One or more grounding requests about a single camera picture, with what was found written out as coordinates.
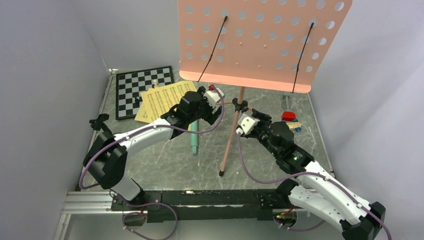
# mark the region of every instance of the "gray marble surface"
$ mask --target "gray marble surface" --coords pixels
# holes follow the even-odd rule
[[[181,81],[178,71],[174,71],[175,81]],[[208,83],[195,83],[196,87],[208,86]],[[225,93],[226,100],[238,96],[239,87],[215,84]],[[124,133],[145,123],[134,119],[115,120],[116,83],[113,77],[108,90],[103,113],[109,114],[106,122],[114,133]],[[247,88],[244,99],[255,109],[272,116],[273,121],[280,121],[281,114],[286,110],[286,100],[283,92],[258,88]],[[295,132],[295,143],[312,154],[327,170],[330,170],[320,133],[314,118],[307,94],[295,93],[289,98],[291,110],[296,113],[302,123],[302,131]],[[199,137],[199,153],[192,154],[190,134],[184,133],[173,140],[152,145],[128,159],[126,172],[145,190],[236,190],[275,188],[276,184],[259,184],[252,181],[243,171],[238,152],[237,137],[233,138],[231,149],[225,167],[224,177],[218,175],[222,158],[230,134],[231,124],[235,114],[233,105],[225,105],[225,115],[212,132]],[[199,129],[206,130],[209,124],[200,120]],[[261,180],[274,180],[286,174],[280,170],[274,157],[255,139],[242,138],[243,156],[250,173]],[[84,185],[94,183],[89,174]],[[92,191],[101,191],[98,187]]]

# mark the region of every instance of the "black elastic cord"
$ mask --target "black elastic cord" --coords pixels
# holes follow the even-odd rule
[[[293,90],[291,91],[291,93],[294,93],[295,92],[296,80],[298,79],[299,64],[301,64],[301,59],[302,59],[302,56],[304,54],[305,46],[306,46],[306,43],[308,42],[309,34],[311,33],[311,30],[312,30],[312,27],[313,26],[314,26],[314,23],[311,23],[310,24],[309,31],[307,32],[305,43],[303,44],[302,52],[300,53],[299,62],[297,63],[297,68],[296,68],[296,76],[294,77]]]
[[[225,16],[225,17],[224,17],[224,22],[222,22],[221,29],[219,30],[219,33],[218,33],[218,37],[216,38],[215,45],[213,46],[212,53],[210,54],[209,61],[207,61],[206,66],[204,66],[204,69],[203,69],[203,71],[201,72],[201,75],[200,75],[200,77],[199,77],[199,80],[197,80],[197,82],[200,82],[200,79],[202,78],[203,74],[204,74],[204,73],[205,73],[205,71],[206,71],[206,68],[208,67],[209,63],[210,63],[210,62],[211,62],[211,60],[212,60],[212,55],[214,55],[215,48],[217,47],[217,44],[218,44],[218,39],[220,39],[221,32],[223,31],[223,27],[224,27],[224,24],[225,24],[225,22],[227,21],[227,19],[228,19],[228,16]]]

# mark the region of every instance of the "white wall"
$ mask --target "white wall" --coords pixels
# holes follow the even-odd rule
[[[424,234],[423,13],[418,0],[354,0],[311,91],[337,178],[385,205],[396,240]]]
[[[72,2],[108,68],[179,68],[177,0]]]
[[[68,0],[0,2],[0,233],[53,237],[108,72]]]

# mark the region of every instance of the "yellow sheet music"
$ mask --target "yellow sheet music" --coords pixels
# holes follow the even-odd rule
[[[141,92],[143,102],[135,117],[136,121],[152,123],[170,110],[172,106],[178,104],[180,99],[188,91],[196,92],[196,87],[192,81],[179,81],[177,83],[150,88]]]

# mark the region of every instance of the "chessboard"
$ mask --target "chessboard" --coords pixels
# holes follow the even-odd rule
[[[174,83],[171,66],[116,74],[116,120],[135,118],[143,99],[141,92]]]

